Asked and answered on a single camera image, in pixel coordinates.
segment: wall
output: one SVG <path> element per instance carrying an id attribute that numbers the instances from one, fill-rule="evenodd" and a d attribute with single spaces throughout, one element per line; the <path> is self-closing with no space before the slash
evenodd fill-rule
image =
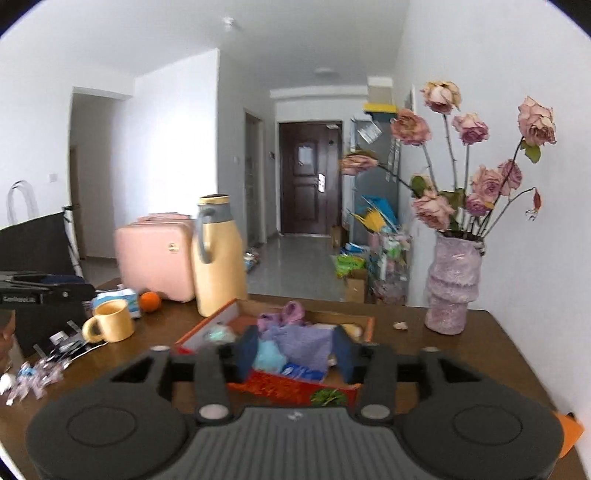
<path id="1" fill-rule="evenodd" d="M 74 94 L 70 146 L 76 147 L 80 213 L 86 255 L 115 257 L 114 165 L 119 160 L 113 124 L 122 100 Z"/>
<path id="2" fill-rule="evenodd" d="M 333 97 L 333 98 L 304 98 L 277 100 L 275 102 L 275 119 L 280 122 L 305 122 L 320 120 L 341 120 L 343 122 L 343 152 L 349 151 L 350 120 L 369 119 L 363 112 L 363 106 L 367 103 L 367 98 L 363 96 L 355 97 Z M 277 158 L 279 155 L 279 140 L 277 139 Z M 277 198 L 280 198 L 280 171 L 277 168 Z M 347 211 L 353 208 L 352 183 L 353 177 L 343 177 L 343 219 L 347 218 Z M 277 225 L 281 223 L 280 212 L 278 209 Z"/>
<path id="3" fill-rule="evenodd" d="M 0 41 L 0 196 L 12 183 L 33 186 L 41 215 L 70 204 L 68 174 L 70 102 L 74 88 L 126 96 L 134 79 L 84 64 L 46 64 L 34 58 L 13 59 Z M 49 174 L 57 181 L 49 183 Z M 15 196 L 17 219 L 26 220 L 24 201 Z M 4 200 L 0 228 L 8 224 Z"/>
<path id="4" fill-rule="evenodd" d="M 195 215 L 216 193 L 218 50 L 138 77 L 115 113 L 115 226 L 154 212 Z"/>
<path id="5" fill-rule="evenodd" d="M 472 149 L 472 171 L 512 155 L 519 140 L 517 107 L 526 95 L 554 108 L 558 143 L 543 147 L 537 165 L 518 157 L 523 186 L 540 189 L 543 208 L 535 222 L 527 222 L 531 198 L 516 202 L 487 237 L 475 305 L 498 319 L 557 407 L 575 412 L 586 425 L 591 424 L 589 59 L 591 40 L 549 2 L 415 0 L 394 74 L 397 98 L 430 79 L 460 86 L 462 112 L 478 112 L 491 132 L 489 141 Z M 438 181 L 449 184 L 441 119 L 420 99 L 417 103 L 433 130 L 428 147 Z M 459 142 L 454 147 L 463 157 Z M 424 165 L 421 151 L 411 147 L 404 148 L 402 162 L 407 177 Z M 424 304 L 432 254 L 433 234 L 421 228 L 412 271 L 414 304 Z M 583 436 L 578 448 L 589 472 L 591 436 Z"/>
<path id="6" fill-rule="evenodd" d="M 246 196 L 244 185 L 245 111 L 264 123 L 262 204 L 266 235 L 277 231 L 275 223 L 275 120 L 269 91 L 261 86 L 242 65 L 220 52 L 217 93 L 217 188 L 231 196 L 232 214 L 243 239 L 246 231 Z"/>

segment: tile floor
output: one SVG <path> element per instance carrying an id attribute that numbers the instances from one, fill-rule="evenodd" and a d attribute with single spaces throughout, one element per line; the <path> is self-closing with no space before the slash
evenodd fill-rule
<path id="1" fill-rule="evenodd" d="M 258 249 L 261 263 L 248 274 L 249 293 L 301 299 L 343 301 L 345 286 L 335 277 L 330 238 L 283 236 Z M 80 262 L 94 286 L 119 276 L 115 260 L 88 258 Z"/>

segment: purple vase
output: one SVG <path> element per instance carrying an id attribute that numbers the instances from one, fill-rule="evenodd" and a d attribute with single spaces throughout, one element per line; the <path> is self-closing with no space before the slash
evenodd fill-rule
<path id="1" fill-rule="evenodd" d="M 427 328 L 444 335 L 464 330 L 468 303 L 478 298 L 482 252 L 481 242 L 437 235 L 427 279 L 431 292 Z"/>

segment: pink suitcase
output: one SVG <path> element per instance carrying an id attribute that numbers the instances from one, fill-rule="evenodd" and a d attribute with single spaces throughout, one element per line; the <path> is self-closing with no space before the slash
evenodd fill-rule
<path id="1" fill-rule="evenodd" d="M 193 220 L 180 213 L 155 213 L 115 232 L 115 252 L 125 287 L 155 291 L 164 299 L 195 298 L 191 241 Z"/>

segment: ceiling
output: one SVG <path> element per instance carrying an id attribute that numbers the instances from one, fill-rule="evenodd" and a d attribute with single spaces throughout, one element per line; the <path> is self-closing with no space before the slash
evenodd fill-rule
<path id="1" fill-rule="evenodd" d="M 267 88 L 389 76 L 409 0 L 43 0 L 0 53 L 83 61 L 139 76 L 220 48 Z M 236 20 L 226 32 L 223 17 Z M 314 74 L 316 68 L 337 76 Z"/>

